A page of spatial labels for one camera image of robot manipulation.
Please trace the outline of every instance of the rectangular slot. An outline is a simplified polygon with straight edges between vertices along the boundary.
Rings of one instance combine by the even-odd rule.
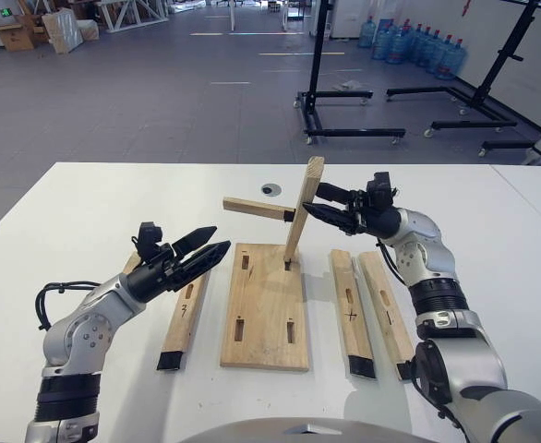
[[[388,297],[388,293],[381,290],[381,291],[379,291],[379,294],[381,295],[381,300],[383,301],[383,304],[385,306],[389,306],[390,305],[390,298]]]
[[[242,341],[244,338],[244,320],[239,318],[235,321],[234,341]]]
[[[190,298],[190,295],[193,293],[193,288],[195,286],[193,285],[193,283],[190,283],[187,287],[186,287],[186,293],[185,293],[185,298],[188,300]]]
[[[293,321],[287,322],[287,342],[289,344],[295,343],[295,323]]]

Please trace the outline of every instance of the concrete floor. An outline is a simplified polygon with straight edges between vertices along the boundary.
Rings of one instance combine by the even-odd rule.
[[[356,42],[328,42],[319,85],[331,90],[357,80],[375,92],[319,106],[326,127],[405,127],[390,138],[331,138],[305,144],[293,101],[306,90],[313,40],[297,35],[192,36],[229,31],[227,7],[170,16],[167,23],[102,33],[74,52],[50,45],[35,51],[0,49],[0,219],[55,162],[294,163],[322,155],[328,163],[507,163],[522,151],[477,157],[485,139],[538,137],[516,131],[440,131],[422,137],[432,120],[457,119],[445,94],[406,96],[386,103],[386,88],[439,84],[422,69],[371,61]],[[238,32],[279,32],[279,14],[238,7]],[[248,82],[247,84],[215,84]]]

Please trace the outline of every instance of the wooden board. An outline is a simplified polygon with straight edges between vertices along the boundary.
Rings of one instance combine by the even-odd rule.
[[[388,355],[396,367],[398,378],[409,380],[410,367],[406,362],[412,360],[415,350],[381,264],[381,256],[379,252],[364,252],[359,255],[358,261],[367,281]]]
[[[336,298],[340,314],[338,319],[343,331],[344,348],[348,355],[351,374],[375,378],[373,353],[369,343],[365,314],[356,287],[351,255],[346,251],[332,249],[330,259],[336,283]]]
[[[301,237],[301,232],[304,230],[304,225],[306,224],[307,211],[302,205],[304,203],[310,203],[314,199],[323,172],[324,158],[310,158],[309,162],[307,163],[304,183],[301,185],[301,191],[299,192],[297,206],[295,206],[295,218],[291,224],[289,236],[287,237],[285,255],[283,258],[285,263],[290,263],[293,259],[295,250],[297,249],[297,243],[299,243],[299,238]]]
[[[224,197],[223,208],[225,210],[258,215],[269,219],[283,220],[285,222],[291,222],[295,216],[294,208],[270,205],[268,203],[260,203],[259,201],[253,200],[243,200],[242,198]]]
[[[294,260],[285,270],[284,251],[284,245],[235,246],[222,366],[309,369],[301,269]]]
[[[202,306],[208,276],[209,273],[205,272],[197,277],[185,286],[178,295],[176,308],[163,341],[162,353],[157,367],[159,371],[180,369],[182,356],[188,350],[195,319]]]

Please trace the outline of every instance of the metal frame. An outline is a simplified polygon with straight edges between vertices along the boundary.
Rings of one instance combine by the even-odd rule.
[[[492,109],[490,106],[485,104],[485,100],[490,93],[492,83],[498,76],[506,61],[511,58],[518,62],[522,62],[523,58],[516,55],[515,51],[521,43],[525,33],[529,29],[529,26],[535,20],[533,14],[538,5],[539,0],[528,0],[527,6],[512,29],[511,35],[504,43],[502,49],[499,50],[499,56],[494,62],[494,65],[492,65],[488,71],[482,84],[475,90],[474,95],[469,95],[468,93],[455,87],[446,86],[434,88],[400,88],[389,89],[386,91],[388,102],[391,100],[391,96],[393,95],[447,92],[452,96],[452,100],[459,100],[464,104],[464,107],[460,109],[460,115],[466,115],[467,108],[471,108],[488,118],[488,120],[434,121],[430,124],[430,128],[424,133],[424,136],[427,138],[432,137],[435,130],[447,128],[495,127],[497,131],[500,131],[500,129],[505,126],[517,126],[517,122],[515,120],[512,120],[506,115]]]
[[[132,30],[134,28],[140,28],[142,26],[155,25],[156,23],[168,21],[168,17],[166,17],[166,11],[164,11],[164,8],[162,6],[162,0],[156,0],[156,5],[158,9],[157,12],[151,9],[149,1],[150,0],[102,0],[96,5],[101,7],[102,14],[104,15],[104,20],[106,20],[106,24],[108,25],[107,32],[119,32],[121,30]],[[113,3],[124,3],[123,7],[119,11],[119,15],[116,18],[116,22],[114,25],[107,7],[108,5],[111,5]],[[154,20],[141,21],[141,17],[139,16],[138,11],[138,4],[145,8],[145,10],[148,11],[148,14],[153,17]],[[131,10],[133,11],[135,24],[121,26],[123,24],[123,19],[125,18],[125,14],[129,9],[129,6],[131,6]]]
[[[321,0],[319,4],[318,29],[316,32],[316,44],[314,47],[314,61],[309,79],[309,90],[299,91],[295,97],[294,107],[301,109],[306,128],[307,144],[316,143],[317,137],[393,137],[393,144],[398,143],[406,130],[403,128],[378,128],[378,129],[325,129],[319,119],[316,110],[316,99],[318,98],[341,98],[356,97],[361,99],[361,104],[373,96],[370,90],[352,91],[318,91],[319,64],[322,58],[322,47],[324,45],[324,31],[326,30],[326,19],[328,11],[332,9],[330,0]]]

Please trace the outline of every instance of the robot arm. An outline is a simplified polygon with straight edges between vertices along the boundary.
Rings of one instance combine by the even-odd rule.
[[[424,214],[394,208],[395,193],[389,174],[376,173],[366,191],[319,185],[316,195],[343,204],[344,210],[304,206],[349,235],[378,238],[386,263],[408,287],[415,307],[422,341],[412,362],[413,382],[441,418],[451,419],[473,443],[541,441],[541,401],[507,389],[502,362],[469,309],[439,228]],[[385,245],[395,251],[395,266]]]
[[[96,437],[100,372],[114,334],[160,293],[178,291],[222,260],[230,242],[204,246],[215,230],[200,228],[172,245],[157,245],[162,230],[142,223],[134,237],[142,264],[92,290],[53,326],[42,319],[41,329],[48,329],[43,341],[47,363],[27,443],[83,443]]]

